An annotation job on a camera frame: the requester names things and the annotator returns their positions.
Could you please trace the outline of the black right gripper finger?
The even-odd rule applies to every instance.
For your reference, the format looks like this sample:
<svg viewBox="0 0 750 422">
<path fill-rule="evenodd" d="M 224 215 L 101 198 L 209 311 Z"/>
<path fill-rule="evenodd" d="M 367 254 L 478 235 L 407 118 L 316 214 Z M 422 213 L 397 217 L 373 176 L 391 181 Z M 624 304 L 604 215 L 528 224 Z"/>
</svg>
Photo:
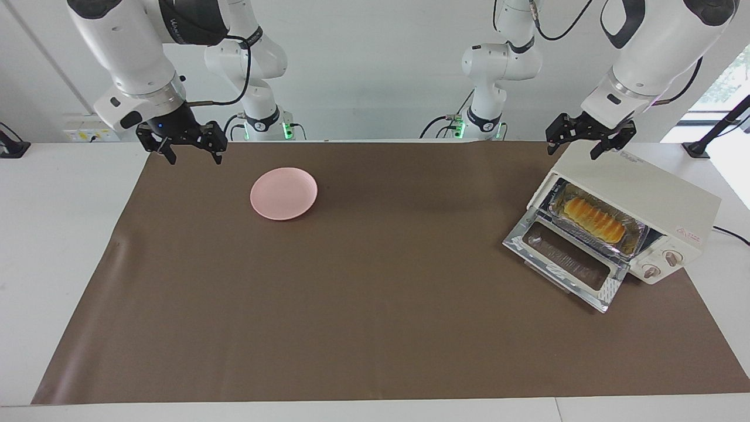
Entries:
<svg viewBox="0 0 750 422">
<path fill-rule="evenodd" d="M 177 156 L 172 150 L 171 139 L 169 137 L 158 138 L 145 122 L 137 125 L 136 136 L 146 152 L 162 155 L 171 165 L 176 163 Z"/>
<path fill-rule="evenodd" d="M 218 122 L 208 122 L 199 126 L 196 147 L 211 154 L 214 162 L 221 165 L 223 153 L 227 151 L 228 139 Z"/>
</svg>

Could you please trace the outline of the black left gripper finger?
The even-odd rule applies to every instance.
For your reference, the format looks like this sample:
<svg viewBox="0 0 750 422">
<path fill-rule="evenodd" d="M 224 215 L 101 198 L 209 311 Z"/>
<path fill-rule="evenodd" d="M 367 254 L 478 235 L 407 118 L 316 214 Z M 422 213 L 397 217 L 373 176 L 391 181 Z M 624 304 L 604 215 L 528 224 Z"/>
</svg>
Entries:
<svg viewBox="0 0 750 422">
<path fill-rule="evenodd" d="M 614 129 L 597 128 L 593 135 L 598 143 L 591 149 L 590 158 L 597 160 L 602 154 L 611 150 L 622 150 L 637 133 L 634 120 L 627 120 Z"/>
<path fill-rule="evenodd" d="M 546 129 L 547 155 L 552 156 L 570 140 L 571 120 L 568 113 L 560 113 Z"/>
</svg>

